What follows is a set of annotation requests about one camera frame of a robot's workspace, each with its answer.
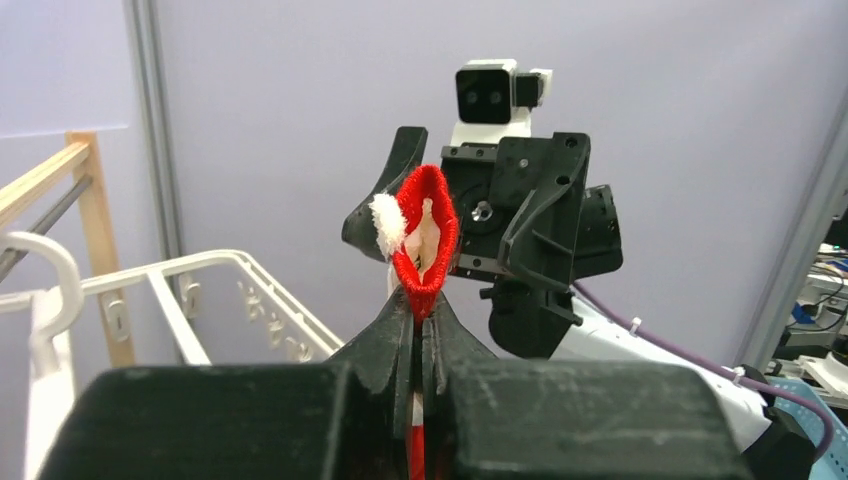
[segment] blue basket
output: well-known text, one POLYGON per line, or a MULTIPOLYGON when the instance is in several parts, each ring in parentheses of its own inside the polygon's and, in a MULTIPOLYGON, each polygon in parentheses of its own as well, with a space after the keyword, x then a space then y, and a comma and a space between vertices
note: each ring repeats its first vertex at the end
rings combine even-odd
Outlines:
MULTIPOLYGON (((775 387, 782 388, 799 397, 804 397, 820 404, 833 417, 834 426, 836 427, 833 443, 830 444, 830 448, 827 449, 825 456, 813 465, 810 480, 848 480, 848 429, 842 425, 839 418, 833 414, 830 407, 824 403, 815 390, 803 381, 788 378, 769 378, 769 382, 775 387)), ((782 398, 778 398, 775 401, 775 406, 792 415, 801 425, 801 428, 804 429, 804 432, 807 433, 807 436, 810 437, 810 440, 818 444, 824 433, 824 428, 821 419, 816 414, 782 398)))

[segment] wooden bar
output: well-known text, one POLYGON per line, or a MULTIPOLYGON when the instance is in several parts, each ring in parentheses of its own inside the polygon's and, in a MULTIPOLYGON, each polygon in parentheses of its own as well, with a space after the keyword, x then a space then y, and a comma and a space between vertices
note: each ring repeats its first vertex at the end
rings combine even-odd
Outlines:
POLYGON ((68 146, 0 190, 0 230, 41 198, 90 156, 87 142, 68 146))
MULTIPOLYGON (((91 185, 80 196, 77 203, 82 217, 83 232, 88 246, 88 258, 91 263, 91 274, 94 276, 105 275, 120 270, 118 262, 118 249, 115 246, 115 232, 112 228, 112 216, 109 212, 109 201, 106 196, 106 187, 103 178, 103 167, 100 161, 100 149, 97 145, 97 135, 94 132, 68 132, 65 141, 69 147, 73 145, 84 145, 87 147, 88 156, 84 162, 78 163, 73 168, 74 179, 78 180, 83 175, 91 177, 91 185)), ((123 292, 118 291, 118 297, 123 299, 123 292)), ((98 306, 101 305, 101 296, 98 296, 98 306)), ((113 367, 126 367, 135 365, 135 352, 132 337, 118 342, 111 334, 111 329, 106 321, 106 314, 100 307, 100 316, 103 325, 103 333, 106 337, 106 345, 109 350, 109 359, 113 367)))

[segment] metal rod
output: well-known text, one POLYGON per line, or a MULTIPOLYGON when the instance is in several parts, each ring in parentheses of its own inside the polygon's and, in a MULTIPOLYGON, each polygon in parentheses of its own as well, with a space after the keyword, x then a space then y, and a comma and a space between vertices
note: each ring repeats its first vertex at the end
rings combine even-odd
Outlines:
MULTIPOLYGON (((62 215, 71 208, 71 205, 77 201, 77 199, 82 195, 83 192, 91 185, 91 177, 85 175, 81 177, 74 186, 67 191, 62 198, 60 198, 56 203, 50 207, 47 212, 36 221, 32 227, 28 230, 30 233, 35 233, 38 235, 46 235, 47 232, 53 228, 53 225, 56 225, 56 222, 62 218, 62 215)), ((0 282, 6 279, 9 276, 9 273, 15 268, 15 265, 18 264, 21 260, 26 257, 27 252, 25 250, 15 250, 13 248, 7 248, 2 254, 0 254, 0 282)))

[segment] white hook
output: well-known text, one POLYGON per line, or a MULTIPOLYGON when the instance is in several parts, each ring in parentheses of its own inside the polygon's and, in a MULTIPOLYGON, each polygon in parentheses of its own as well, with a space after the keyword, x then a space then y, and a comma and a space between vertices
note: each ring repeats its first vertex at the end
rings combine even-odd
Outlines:
POLYGON ((29 344, 36 378, 59 370, 59 359, 53 348, 53 337, 73 325, 82 312, 85 297, 82 293, 79 268, 71 253, 59 242, 29 232, 10 232, 0 236, 0 250, 13 248, 35 252, 50 261, 59 277, 62 308, 49 322, 32 332, 29 344))

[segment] white clip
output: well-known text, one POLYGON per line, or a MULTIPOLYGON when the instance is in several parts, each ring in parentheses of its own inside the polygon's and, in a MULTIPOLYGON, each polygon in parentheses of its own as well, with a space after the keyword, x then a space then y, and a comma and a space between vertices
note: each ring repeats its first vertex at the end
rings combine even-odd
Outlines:
POLYGON ((733 369, 733 373, 736 374, 736 376, 733 377, 733 384, 738 387, 739 381, 745 377, 745 369, 742 367, 736 367, 733 369))
POLYGON ((639 327, 642 325, 642 319, 639 317, 634 317, 633 321, 630 322, 630 335, 636 336, 636 330, 639 330, 639 327))

